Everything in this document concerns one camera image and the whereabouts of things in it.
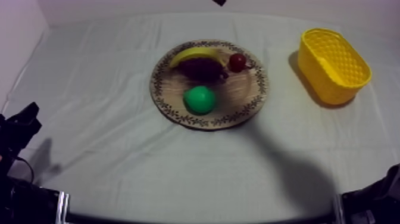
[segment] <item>table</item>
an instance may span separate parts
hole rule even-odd
[[[317,104],[296,51],[313,27],[341,32],[373,71],[341,108]],[[267,69],[268,99],[248,123],[188,130],[154,106],[149,78],[172,47],[222,39]],[[37,181],[72,195],[71,211],[171,223],[315,216],[333,195],[363,188],[399,163],[400,42],[334,24],[267,15],[137,15],[53,27],[4,114],[40,107],[43,128],[22,157]],[[11,174],[29,178],[23,164]]]

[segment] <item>yellow banana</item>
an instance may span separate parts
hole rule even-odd
[[[186,49],[175,55],[175,57],[171,60],[170,67],[176,67],[181,61],[186,61],[193,58],[210,58],[221,63],[222,66],[224,66],[224,64],[218,57],[218,52],[215,49],[206,47],[195,47]]]

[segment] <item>wooden plate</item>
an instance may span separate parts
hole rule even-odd
[[[203,116],[187,111],[183,103],[183,93],[205,84],[189,80],[169,68],[170,61],[176,54],[195,46],[216,48],[226,64],[232,54],[241,53],[250,66],[250,69],[240,73],[228,71],[229,77],[225,81],[206,84],[214,91],[217,106]],[[260,61],[246,49],[226,41],[203,39],[183,43],[166,53],[154,68],[150,91],[155,105],[171,121],[194,129],[217,130],[238,125],[261,109],[267,98],[268,78]]]

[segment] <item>yellow basket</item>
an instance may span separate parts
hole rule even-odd
[[[343,104],[371,80],[371,69],[342,35],[329,29],[301,36],[298,64],[320,99]]]

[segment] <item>green ball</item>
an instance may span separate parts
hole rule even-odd
[[[215,94],[205,86],[196,86],[183,94],[186,105],[195,113],[207,114],[215,108]]]

